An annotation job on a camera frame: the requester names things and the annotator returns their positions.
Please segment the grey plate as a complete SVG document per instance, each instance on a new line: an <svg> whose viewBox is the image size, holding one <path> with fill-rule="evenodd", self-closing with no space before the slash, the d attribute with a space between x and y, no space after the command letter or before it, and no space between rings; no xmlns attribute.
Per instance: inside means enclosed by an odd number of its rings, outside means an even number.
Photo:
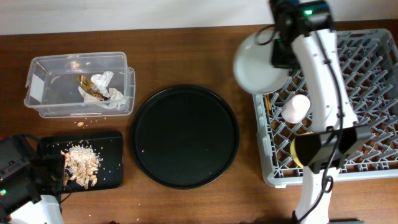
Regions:
<svg viewBox="0 0 398 224"><path fill-rule="evenodd" d="M265 95L282 88L289 79L289 71L271 64L273 44L257 45L255 33L239 45L233 60L234 79L246 92Z"/></svg>

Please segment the food scraps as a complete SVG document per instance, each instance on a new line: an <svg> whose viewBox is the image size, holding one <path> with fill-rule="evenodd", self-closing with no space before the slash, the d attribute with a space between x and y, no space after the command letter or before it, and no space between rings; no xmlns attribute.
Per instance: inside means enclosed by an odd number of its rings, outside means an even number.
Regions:
<svg viewBox="0 0 398 224"><path fill-rule="evenodd" d="M60 154L65 157L63 185L75 183L88 190L97 184L103 159L91 146L72 145Z"/></svg>

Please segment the wooden chopstick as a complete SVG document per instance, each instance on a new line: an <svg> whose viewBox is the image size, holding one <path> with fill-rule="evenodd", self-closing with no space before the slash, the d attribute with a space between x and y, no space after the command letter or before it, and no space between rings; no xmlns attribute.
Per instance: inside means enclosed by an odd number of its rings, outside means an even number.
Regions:
<svg viewBox="0 0 398 224"><path fill-rule="evenodd" d="M267 115L270 116L272 113L272 105L270 102L269 95L264 95L264 101L266 103L266 110L267 110Z"/></svg>

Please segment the pink cup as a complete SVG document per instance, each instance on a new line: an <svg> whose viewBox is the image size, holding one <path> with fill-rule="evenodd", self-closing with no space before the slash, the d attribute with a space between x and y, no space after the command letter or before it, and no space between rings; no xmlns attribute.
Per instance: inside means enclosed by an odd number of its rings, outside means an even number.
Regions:
<svg viewBox="0 0 398 224"><path fill-rule="evenodd" d="M305 95L295 95L282 107L281 115L289 123L301 122L310 109L310 99Z"/></svg>

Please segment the yellow bowl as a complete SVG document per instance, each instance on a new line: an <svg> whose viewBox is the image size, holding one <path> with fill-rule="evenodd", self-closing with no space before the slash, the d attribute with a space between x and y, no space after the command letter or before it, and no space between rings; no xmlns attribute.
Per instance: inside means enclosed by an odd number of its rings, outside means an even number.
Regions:
<svg viewBox="0 0 398 224"><path fill-rule="evenodd" d="M294 162L301 168L308 166L311 152L311 134L303 133L295 137L290 144L290 155Z"/></svg>

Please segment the gold foil wrapper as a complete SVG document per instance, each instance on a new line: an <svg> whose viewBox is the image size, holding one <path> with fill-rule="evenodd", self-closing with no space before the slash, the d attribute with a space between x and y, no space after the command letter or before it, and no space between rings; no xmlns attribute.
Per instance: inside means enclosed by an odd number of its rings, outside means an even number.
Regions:
<svg viewBox="0 0 398 224"><path fill-rule="evenodd" d="M103 95L99 88L90 81L86 76L84 75L79 75L76 78L79 81L79 87L84 90L87 94L97 98L100 101L106 101L109 100L109 98L105 95Z"/></svg>

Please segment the white napkin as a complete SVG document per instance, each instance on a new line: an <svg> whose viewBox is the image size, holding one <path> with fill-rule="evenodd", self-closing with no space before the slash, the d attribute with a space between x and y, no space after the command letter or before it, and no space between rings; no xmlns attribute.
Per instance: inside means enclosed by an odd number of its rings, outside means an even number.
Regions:
<svg viewBox="0 0 398 224"><path fill-rule="evenodd" d="M88 78L99 88L100 92L103 95L109 98L109 100L100 101L97 98L87 94L78 86L78 91L83 97L83 101L85 103L99 102L100 107L108 110L120 110L121 107L126 104L126 100L124 99L124 95L119 90L117 90L116 88L108 88L108 85L110 84L113 76L113 72L105 71L102 74L94 74L90 78Z"/></svg>

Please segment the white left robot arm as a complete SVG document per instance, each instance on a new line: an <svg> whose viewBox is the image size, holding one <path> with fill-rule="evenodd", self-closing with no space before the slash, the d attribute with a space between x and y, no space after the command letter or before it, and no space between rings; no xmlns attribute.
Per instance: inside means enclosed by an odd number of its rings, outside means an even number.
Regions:
<svg viewBox="0 0 398 224"><path fill-rule="evenodd" d="M63 223L65 157L30 134L1 140L1 223Z"/></svg>

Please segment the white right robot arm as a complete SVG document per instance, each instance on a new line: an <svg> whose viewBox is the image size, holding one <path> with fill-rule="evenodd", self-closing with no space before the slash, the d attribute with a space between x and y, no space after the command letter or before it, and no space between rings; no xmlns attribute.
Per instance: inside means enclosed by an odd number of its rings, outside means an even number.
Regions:
<svg viewBox="0 0 398 224"><path fill-rule="evenodd" d="M337 51L337 36L326 1L270 1L275 29L272 65L299 67L312 107L312 131L290 144L303 169L302 194L292 223L329 223L335 179L348 156L370 137L349 102Z"/></svg>

